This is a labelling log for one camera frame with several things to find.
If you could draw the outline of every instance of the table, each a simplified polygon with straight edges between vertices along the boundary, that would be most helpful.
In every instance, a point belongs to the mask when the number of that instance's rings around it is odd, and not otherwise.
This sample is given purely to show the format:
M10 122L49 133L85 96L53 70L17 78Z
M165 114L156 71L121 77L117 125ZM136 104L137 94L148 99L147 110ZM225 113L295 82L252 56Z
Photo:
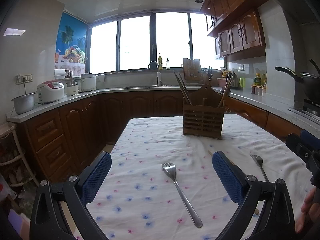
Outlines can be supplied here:
M111 152L112 167L87 208L109 239L215 239L238 205L233 203L208 153L221 150L242 171L263 180L250 157L263 158L271 182L285 180L295 219L312 188L311 172L286 145L262 128L236 115L225 114L222 138L184 136L182 116L132 119ZM203 222L196 228L174 183L161 164L177 166L177 181ZM261 210L263 202L258 203ZM250 236L254 215L243 238ZM82 239L79 231L74 236Z

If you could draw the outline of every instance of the faucet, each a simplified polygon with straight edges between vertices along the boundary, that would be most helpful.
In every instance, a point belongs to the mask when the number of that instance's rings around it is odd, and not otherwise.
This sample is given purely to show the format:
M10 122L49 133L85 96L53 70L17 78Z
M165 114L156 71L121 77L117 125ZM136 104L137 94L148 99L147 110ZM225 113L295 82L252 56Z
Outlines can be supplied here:
M157 86L162 86L161 73L160 73L160 71L159 71L159 64L158 64L158 62L156 62L156 61L150 61L147 69L150 69L150 63L151 63L151 62L155 62L155 63L157 64L157 70L158 70L158 72L157 72Z

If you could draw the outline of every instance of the drawer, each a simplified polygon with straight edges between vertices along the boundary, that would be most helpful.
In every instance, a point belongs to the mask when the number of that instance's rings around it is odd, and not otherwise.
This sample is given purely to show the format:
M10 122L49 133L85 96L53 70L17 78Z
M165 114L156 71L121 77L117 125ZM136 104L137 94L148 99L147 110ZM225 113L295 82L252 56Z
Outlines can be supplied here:
M37 152L43 171L50 177L70 157L64 134L54 139Z
M266 131L273 134L278 139L285 141L287 136L291 133L295 133L300 136L302 129L287 120L269 113Z
M58 109L29 119L26 125L36 152L63 133Z
M266 127L267 111L230 97L225 99L225 107L227 112L239 114L262 128Z
M51 183L65 182L71 175L78 175L78 171L72 157L69 157L49 179Z

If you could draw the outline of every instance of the metal screw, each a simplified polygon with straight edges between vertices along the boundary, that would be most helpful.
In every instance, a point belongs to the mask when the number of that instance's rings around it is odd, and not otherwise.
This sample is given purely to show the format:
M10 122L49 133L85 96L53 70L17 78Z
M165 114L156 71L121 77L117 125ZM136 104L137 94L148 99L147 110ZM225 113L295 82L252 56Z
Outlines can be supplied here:
M284 180L283 179L278 179L278 183L281 185L284 185Z
M46 179L44 179L43 181L40 182L41 186L47 185L48 181Z
M255 181L255 180L256 180L256 177L253 176L253 175L248 175L248 176L247 176L247 179L248 179L249 181Z
M78 177L77 177L76 175L72 175L72 176L69 177L69 181L70 181L70 182L74 182L74 181L77 180L77 178L78 178Z

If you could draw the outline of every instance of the human hand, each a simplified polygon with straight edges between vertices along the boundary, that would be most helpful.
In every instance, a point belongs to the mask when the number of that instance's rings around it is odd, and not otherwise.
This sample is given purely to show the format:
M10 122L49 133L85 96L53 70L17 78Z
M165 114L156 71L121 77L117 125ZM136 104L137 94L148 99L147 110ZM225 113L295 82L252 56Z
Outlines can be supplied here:
M313 198L315 196L316 188L313 188L310 190L308 195L306 196L304 203L301 207L302 215L298 218L296 222L296 233L300 233L303 229L303 226L306 222L307 214L309 213L310 219L312 222L315 222L318 217L320 217L320 204L319 203L313 203Z

